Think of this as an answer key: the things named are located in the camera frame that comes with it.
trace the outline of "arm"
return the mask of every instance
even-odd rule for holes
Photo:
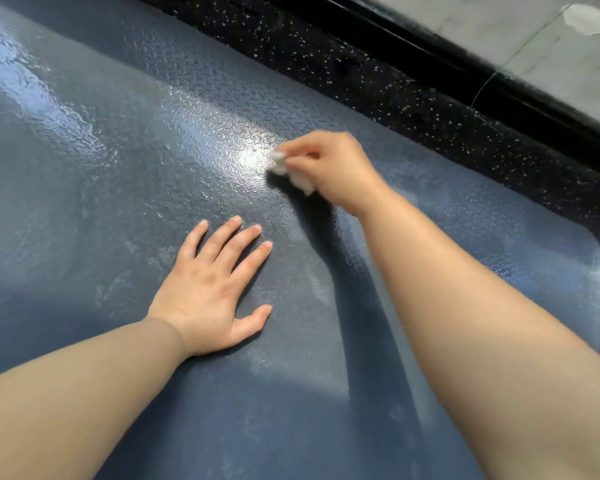
[[[494,479],[600,479],[600,355],[389,188],[346,134],[282,145],[357,216],[430,385]]]
[[[234,318],[238,297],[271,251],[265,242],[232,272],[261,232],[234,217],[196,248],[187,237],[147,318],[0,375],[0,479],[90,479],[187,357],[234,346],[271,311]]]

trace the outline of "hand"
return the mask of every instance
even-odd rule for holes
[[[353,216],[373,208],[372,197],[389,188],[349,133],[313,131],[276,151],[288,155],[287,170],[300,172],[325,199]]]
[[[172,325],[184,341],[187,357],[239,344],[262,330],[271,313],[271,306],[263,305],[248,317],[235,318],[238,298],[272,249],[270,241],[263,242],[234,270],[240,254],[262,232],[255,225],[231,237],[241,222],[240,217],[232,217],[196,256],[209,227],[207,221],[200,222],[187,236],[149,307],[146,319]]]

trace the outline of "forearm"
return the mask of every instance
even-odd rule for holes
[[[599,355],[400,195],[361,224],[422,370],[488,471],[502,451],[577,457],[600,442]]]
[[[92,478],[184,355],[145,320],[1,374],[0,479]]]

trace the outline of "textured mat surface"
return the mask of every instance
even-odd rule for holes
[[[480,478],[357,222],[265,177],[317,127],[597,347],[583,228],[133,0],[0,0],[0,372],[142,318],[203,217],[276,246],[262,336],[184,364],[100,478]]]

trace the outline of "white tissue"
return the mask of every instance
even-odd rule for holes
[[[284,163],[285,158],[287,158],[286,153],[272,150],[267,156],[271,160],[272,167],[270,168],[270,170],[273,173],[275,173],[276,175],[280,175],[281,177],[287,175],[289,177],[289,181],[291,181],[291,184],[302,190],[302,192],[304,192],[304,195],[307,197],[309,197],[309,195],[311,195],[315,191],[315,187],[307,179],[307,177],[296,171],[287,171],[287,168],[285,167]]]

